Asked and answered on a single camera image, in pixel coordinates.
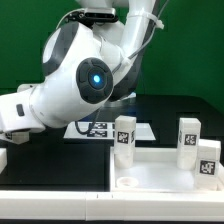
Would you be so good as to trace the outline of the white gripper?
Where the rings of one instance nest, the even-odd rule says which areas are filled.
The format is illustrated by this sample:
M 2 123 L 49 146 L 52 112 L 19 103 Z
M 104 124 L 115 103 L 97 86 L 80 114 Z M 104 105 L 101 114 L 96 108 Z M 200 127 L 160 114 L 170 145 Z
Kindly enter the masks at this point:
M 0 96 L 0 132 L 42 132 L 45 126 L 30 109 L 32 91 L 25 90 Z

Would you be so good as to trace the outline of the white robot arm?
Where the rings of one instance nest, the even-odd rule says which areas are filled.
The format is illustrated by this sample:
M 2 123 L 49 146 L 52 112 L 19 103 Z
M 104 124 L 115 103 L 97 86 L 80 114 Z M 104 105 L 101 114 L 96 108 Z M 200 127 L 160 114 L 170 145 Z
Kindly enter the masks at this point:
M 44 82 L 0 96 L 0 133 L 63 128 L 135 88 L 143 49 L 163 26 L 160 0 L 75 1 L 44 47 Z

